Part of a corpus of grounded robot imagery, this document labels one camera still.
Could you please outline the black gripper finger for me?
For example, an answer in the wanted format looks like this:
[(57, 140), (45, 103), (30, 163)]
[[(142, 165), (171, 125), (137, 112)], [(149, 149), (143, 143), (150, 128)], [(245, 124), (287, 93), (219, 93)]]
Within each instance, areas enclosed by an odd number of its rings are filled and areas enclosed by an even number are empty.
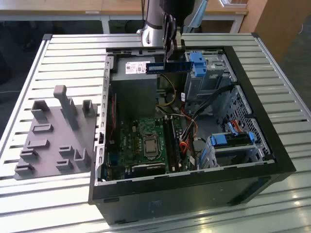
[(182, 55), (185, 51), (185, 43), (181, 39), (181, 29), (182, 28), (177, 25), (176, 18), (174, 18), (173, 25), (174, 25), (174, 34), (173, 34), (172, 40), (171, 40), (171, 49), (168, 53), (168, 60), (169, 61), (180, 59), (180, 57), (182, 57)]
[(174, 34), (174, 18), (171, 15), (164, 14), (164, 68), (168, 60), (168, 53), (171, 49), (171, 40)]

